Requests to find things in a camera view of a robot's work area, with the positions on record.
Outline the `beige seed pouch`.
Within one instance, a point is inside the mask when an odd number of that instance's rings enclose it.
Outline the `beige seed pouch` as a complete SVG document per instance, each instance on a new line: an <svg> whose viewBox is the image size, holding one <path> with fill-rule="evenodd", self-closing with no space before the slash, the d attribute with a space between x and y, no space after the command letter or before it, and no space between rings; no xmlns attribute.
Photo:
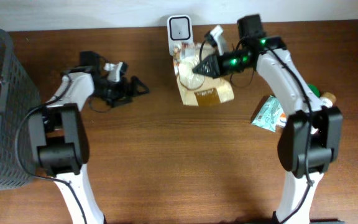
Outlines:
<svg viewBox="0 0 358 224"><path fill-rule="evenodd" d="M177 44L173 47L173 67L180 97L185 106L213 106L234 99L231 84L193 72L200 59L214 53L209 44Z"/></svg>

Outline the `teal wet wipes pack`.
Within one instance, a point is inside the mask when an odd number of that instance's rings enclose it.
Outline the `teal wet wipes pack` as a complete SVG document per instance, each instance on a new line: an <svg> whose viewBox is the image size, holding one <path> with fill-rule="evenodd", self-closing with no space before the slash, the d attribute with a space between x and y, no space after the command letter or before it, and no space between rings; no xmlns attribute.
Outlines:
<svg viewBox="0 0 358 224"><path fill-rule="evenodd" d="M272 96L264 96L251 117L251 124L275 132L277 120L284 113L279 100Z"/></svg>

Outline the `green lid jar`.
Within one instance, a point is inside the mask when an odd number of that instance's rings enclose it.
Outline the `green lid jar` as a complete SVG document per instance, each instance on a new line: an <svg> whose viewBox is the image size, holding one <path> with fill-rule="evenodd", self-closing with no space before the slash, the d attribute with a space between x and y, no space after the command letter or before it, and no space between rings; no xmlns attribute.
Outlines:
<svg viewBox="0 0 358 224"><path fill-rule="evenodd" d="M319 98L320 95L320 91L318 90L318 88L312 84L308 84L309 89L316 95L317 98Z"/></svg>

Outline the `orange juice carton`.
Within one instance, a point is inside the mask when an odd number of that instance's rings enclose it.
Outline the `orange juice carton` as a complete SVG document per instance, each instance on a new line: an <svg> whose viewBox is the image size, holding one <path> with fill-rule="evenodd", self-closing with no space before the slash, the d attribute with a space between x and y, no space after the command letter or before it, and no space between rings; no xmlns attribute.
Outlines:
<svg viewBox="0 0 358 224"><path fill-rule="evenodd" d="M287 124L287 117L285 113L282 113L277 120L276 126L280 128L284 128L286 124Z"/></svg>

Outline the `white cream tube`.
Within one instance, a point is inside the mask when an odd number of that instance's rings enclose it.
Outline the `white cream tube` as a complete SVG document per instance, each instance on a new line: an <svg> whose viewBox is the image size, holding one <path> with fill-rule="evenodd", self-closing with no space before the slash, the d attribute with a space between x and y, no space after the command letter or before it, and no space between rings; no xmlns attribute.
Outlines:
<svg viewBox="0 0 358 224"><path fill-rule="evenodd" d="M337 100L337 98L330 92L325 92L322 96L317 97L312 91L309 91L308 96L311 97L311 110L313 113L320 111L322 107L333 107Z"/></svg>

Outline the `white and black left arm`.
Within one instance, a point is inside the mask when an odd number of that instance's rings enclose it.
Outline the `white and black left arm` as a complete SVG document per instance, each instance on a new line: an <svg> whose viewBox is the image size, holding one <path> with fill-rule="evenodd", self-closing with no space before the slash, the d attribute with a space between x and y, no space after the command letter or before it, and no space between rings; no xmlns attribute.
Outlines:
<svg viewBox="0 0 358 224"><path fill-rule="evenodd" d="M90 145L80 112L88 98L99 98L113 109L148 94L138 77L125 77L128 67L82 51L79 64L62 72L51 99L26 116L33 160L45 171L43 178L59 188L73 223L106 222L88 177Z"/></svg>

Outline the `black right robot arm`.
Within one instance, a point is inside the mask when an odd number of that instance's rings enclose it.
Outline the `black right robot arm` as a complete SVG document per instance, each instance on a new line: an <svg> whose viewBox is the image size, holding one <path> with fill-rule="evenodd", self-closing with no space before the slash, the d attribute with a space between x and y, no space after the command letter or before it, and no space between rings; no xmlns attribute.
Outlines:
<svg viewBox="0 0 358 224"><path fill-rule="evenodd" d="M268 36L258 14L237 21L239 42L227 47L223 28L216 26L204 39L217 49L201 58L193 72L220 78L253 68L269 85L287 117L277 152L285 170L282 197L271 223L310 223L317 186L339 153L343 116L327 107L296 69L280 36Z"/></svg>

